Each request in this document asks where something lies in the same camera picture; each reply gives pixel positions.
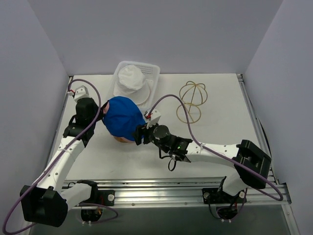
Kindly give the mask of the pink baseball cap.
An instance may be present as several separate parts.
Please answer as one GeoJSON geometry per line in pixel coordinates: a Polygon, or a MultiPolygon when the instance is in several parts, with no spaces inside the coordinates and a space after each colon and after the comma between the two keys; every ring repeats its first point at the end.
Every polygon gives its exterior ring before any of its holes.
{"type": "MultiPolygon", "coordinates": [[[[102,108],[103,108],[103,114],[105,115],[105,114],[108,112],[109,108],[110,108],[109,101],[107,101],[107,102],[103,105],[102,108]]],[[[126,139],[126,138],[124,138],[124,137],[122,137],[122,138],[127,141],[126,143],[133,143],[133,141],[131,141],[131,140],[128,140],[128,139],[126,139]]]]}

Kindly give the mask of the white bucket hat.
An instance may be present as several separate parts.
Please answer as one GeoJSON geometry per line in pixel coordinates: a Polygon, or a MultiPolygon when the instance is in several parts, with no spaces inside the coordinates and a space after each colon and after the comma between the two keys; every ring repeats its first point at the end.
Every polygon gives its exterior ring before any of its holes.
{"type": "Polygon", "coordinates": [[[146,102],[150,88],[141,69],[135,65],[123,67],[117,74],[113,95],[127,97],[136,105],[146,102]]]}

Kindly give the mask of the blue baseball cap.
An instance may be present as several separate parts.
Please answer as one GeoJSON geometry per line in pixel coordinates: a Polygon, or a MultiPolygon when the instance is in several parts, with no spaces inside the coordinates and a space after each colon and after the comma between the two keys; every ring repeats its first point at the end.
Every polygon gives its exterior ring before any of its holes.
{"type": "Polygon", "coordinates": [[[102,119],[112,136],[124,137],[134,142],[133,132],[138,125],[145,124],[137,105],[129,98],[115,96],[108,100],[110,108],[102,119]]]}

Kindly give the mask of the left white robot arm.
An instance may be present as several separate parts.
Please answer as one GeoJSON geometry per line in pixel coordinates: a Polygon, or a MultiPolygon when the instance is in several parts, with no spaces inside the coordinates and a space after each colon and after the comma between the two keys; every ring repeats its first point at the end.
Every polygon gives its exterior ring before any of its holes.
{"type": "Polygon", "coordinates": [[[99,199],[97,183],[90,180],[79,180],[62,191],[70,169],[102,117],[98,105],[89,97],[79,99],[75,110],[44,172],[32,186],[24,186],[20,191],[23,216],[28,222],[60,227],[69,210],[80,203],[94,205],[99,199]]]}

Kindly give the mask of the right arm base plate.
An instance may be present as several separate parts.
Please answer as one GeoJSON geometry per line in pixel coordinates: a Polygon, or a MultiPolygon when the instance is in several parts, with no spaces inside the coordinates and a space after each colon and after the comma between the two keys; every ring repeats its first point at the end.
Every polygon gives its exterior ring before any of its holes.
{"type": "Polygon", "coordinates": [[[218,188],[203,188],[202,198],[205,204],[235,204],[246,202],[244,191],[237,193],[235,196],[219,190],[218,188]]]}

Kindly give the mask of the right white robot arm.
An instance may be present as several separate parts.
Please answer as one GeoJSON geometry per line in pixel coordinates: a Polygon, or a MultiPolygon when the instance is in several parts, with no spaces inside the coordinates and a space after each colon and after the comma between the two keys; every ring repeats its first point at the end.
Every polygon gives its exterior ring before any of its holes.
{"type": "Polygon", "coordinates": [[[137,145],[153,143],[159,153],[166,153],[174,162],[204,162],[235,169],[234,174],[225,176],[217,190],[217,196],[223,202],[230,201],[247,187],[266,187],[271,157],[249,140],[230,145],[197,143],[175,136],[167,126],[158,124],[137,126],[133,137],[137,145]]]}

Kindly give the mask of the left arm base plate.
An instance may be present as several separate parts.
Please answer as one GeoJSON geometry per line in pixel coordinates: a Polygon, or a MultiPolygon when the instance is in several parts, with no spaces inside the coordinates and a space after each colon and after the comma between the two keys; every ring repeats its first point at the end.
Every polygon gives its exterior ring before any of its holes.
{"type": "Polygon", "coordinates": [[[99,205],[113,206],[115,201],[115,190],[98,190],[94,202],[99,205]]]}

